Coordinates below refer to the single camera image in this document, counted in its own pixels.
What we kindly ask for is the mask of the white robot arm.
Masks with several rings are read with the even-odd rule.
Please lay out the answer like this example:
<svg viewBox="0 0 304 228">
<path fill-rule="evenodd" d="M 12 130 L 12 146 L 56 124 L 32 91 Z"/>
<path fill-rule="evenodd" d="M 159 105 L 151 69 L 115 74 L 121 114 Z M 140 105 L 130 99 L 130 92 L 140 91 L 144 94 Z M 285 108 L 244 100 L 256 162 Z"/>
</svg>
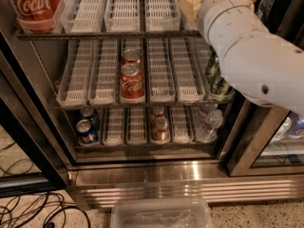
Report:
<svg viewBox="0 0 304 228">
<path fill-rule="evenodd" d="M 304 114 L 304 51 L 272 34 L 250 0 L 177 0 L 219 57 L 226 82 L 251 102 Z"/>
</svg>

